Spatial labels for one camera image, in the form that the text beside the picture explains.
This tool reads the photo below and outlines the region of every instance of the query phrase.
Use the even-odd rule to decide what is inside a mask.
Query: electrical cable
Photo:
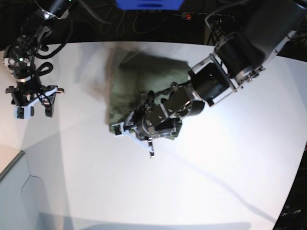
[[[101,18],[96,12],[92,9],[92,7],[84,0],[78,0],[79,3],[98,21],[105,24],[112,24],[112,22],[109,22],[103,18]]]
[[[126,12],[127,11],[123,11],[123,15],[122,15],[122,17],[121,17],[117,27],[116,27],[115,33],[116,33],[117,37],[122,37],[125,34],[125,16],[126,16]],[[119,33],[118,31],[119,31],[119,28],[120,28],[121,24],[123,25],[122,26],[123,28],[122,28],[121,33]]]
[[[69,40],[71,39],[72,33],[73,33],[73,21],[72,21],[71,17],[68,17],[68,19],[70,21],[70,30],[69,30],[68,36],[66,37],[64,43],[61,44],[58,48],[56,48],[51,54],[48,54],[48,55],[45,55],[45,56],[36,52],[35,56],[37,58],[44,59],[44,60],[52,58],[58,52],[60,52],[64,48],[64,46],[69,42]]]
[[[112,12],[112,7],[109,9],[108,13],[106,14],[106,18],[108,18],[108,16],[110,15],[110,13]],[[106,35],[107,33],[109,33],[112,29],[112,24],[108,24],[108,29],[106,31],[102,31],[102,27],[104,26],[105,23],[101,23],[100,27],[99,27],[99,33],[102,35]]]
[[[153,27],[153,28],[151,28],[151,29],[149,29],[149,30],[139,32],[139,31],[137,31],[137,30],[135,29],[135,23],[136,23],[136,20],[137,20],[137,19],[138,19],[138,15],[136,15],[135,18],[134,18],[134,20],[133,20],[132,29],[133,29],[133,31],[134,31],[136,34],[139,34],[139,35],[143,35],[143,34],[150,33],[150,32],[152,32],[152,31],[158,29],[159,27],[161,27],[161,26],[163,25],[163,23],[165,22],[165,21],[164,21],[163,23],[161,23],[161,24],[159,24],[159,25],[157,25],[157,26],[155,26],[155,27]]]
[[[41,38],[40,43],[39,43],[39,44],[37,45],[37,47],[35,48],[35,50],[34,50],[34,52],[33,52],[33,55],[32,55],[32,57],[31,57],[31,61],[30,61],[30,70],[29,70],[31,79],[33,78],[33,74],[34,74],[35,77],[39,77],[39,76],[43,76],[43,75],[45,75],[45,74],[47,74],[47,73],[49,73],[49,72],[51,72],[51,71],[53,70],[53,65],[52,65],[51,63],[49,63],[49,62],[46,62],[46,63],[42,64],[42,65],[33,73],[34,57],[35,57],[35,54],[37,54],[37,52],[39,51],[39,49],[40,49],[40,47],[41,47],[41,45],[42,45],[42,43],[43,43],[43,40],[44,40],[44,37]],[[45,67],[48,67],[48,70],[42,71],[43,68],[45,68]],[[33,92],[36,94],[37,98],[39,99],[39,101],[41,102],[41,104],[45,107],[45,109],[48,109],[48,110],[49,110],[49,109],[52,107],[52,104],[51,104],[50,99],[49,99],[45,94],[38,92],[37,89],[34,89]],[[42,98],[41,98],[41,95],[44,96],[44,97],[47,99],[47,101],[48,101],[48,103],[49,103],[48,106],[44,104],[44,102],[43,102],[43,100],[42,100]]]
[[[216,34],[217,27],[218,27],[217,24],[214,23],[214,24],[213,24],[213,32],[212,32],[212,43],[213,43],[214,46],[215,46],[216,42],[218,41],[218,40],[215,41],[214,36],[213,36],[213,33]]]
[[[109,5],[112,5],[111,3],[105,3],[105,4],[101,4],[101,5],[98,5],[98,6],[91,6],[92,9],[94,8],[100,8],[100,7],[104,7],[104,6],[109,6]]]
[[[219,25],[216,27],[218,29],[218,31],[220,32],[220,35],[218,36],[219,38],[221,37],[221,35],[226,36],[225,33],[223,32],[223,29],[220,26],[221,23],[219,23]]]
[[[92,18],[91,15],[88,15],[88,13],[85,13],[83,11],[80,11],[78,8],[74,9],[73,13],[77,13],[75,17],[75,22],[77,23],[79,20],[82,20],[82,18],[86,19],[86,22],[89,23],[89,25],[94,28],[95,31],[98,31],[99,28],[97,28],[96,20]]]
[[[298,48],[295,49],[294,52],[292,52],[291,54],[288,55],[289,57],[291,57],[291,56],[293,56],[294,54],[298,53],[299,50],[305,45],[305,42],[307,41],[307,37],[301,38],[301,40],[303,40],[303,39],[304,39],[304,41],[303,41],[300,45],[298,45]]]
[[[206,1],[203,0],[203,1],[202,1],[202,8],[199,10],[199,12],[202,12],[205,8],[206,8]],[[183,18],[183,20],[189,18],[190,16],[192,16],[192,15],[194,15],[194,14],[197,14],[197,12],[188,15],[187,17]],[[180,16],[180,17],[182,17],[181,14],[172,14],[172,16]]]
[[[236,2],[227,4],[227,5],[225,5],[225,6],[222,6],[222,7],[218,8],[218,9],[216,9],[215,11],[213,11],[212,13],[210,13],[210,14],[205,18],[205,22],[206,22],[208,28],[209,28],[210,31],[213,33],[213,35],[217,38],[218,41],[220,41],[220,39],[219,39],[219,37],[216,35],[216,33],[212,31],[211,26],[210,26],[210,24],[209,24],[209,22],[208,22],[208,19],[211,18],[213,15],[217,14],[217,13],[220,12],[220,11],[223,11],[223,10],[225,10],[225,9],[227,9],[227,8],[230,8],[230,7],[234,7],[234,6],[239,5],[239,4],[243,4],[243,3],[248,2],[248,1],[250,1],[250,0],[238,0],[238,1],[236,1]]]
[[[215,32],[216,30],[217,30],[217,24],[213,24],[213,31]],[[213,38],[213,33],[212,33],[212,32],[209,34],[209,38],[208,38],[208,41],[207,41],[207,45],[209,45],[211,41],[212,41],[212,44],[215,46],[215,44],[216,44],[217,41],[214,40],[214,38]]]

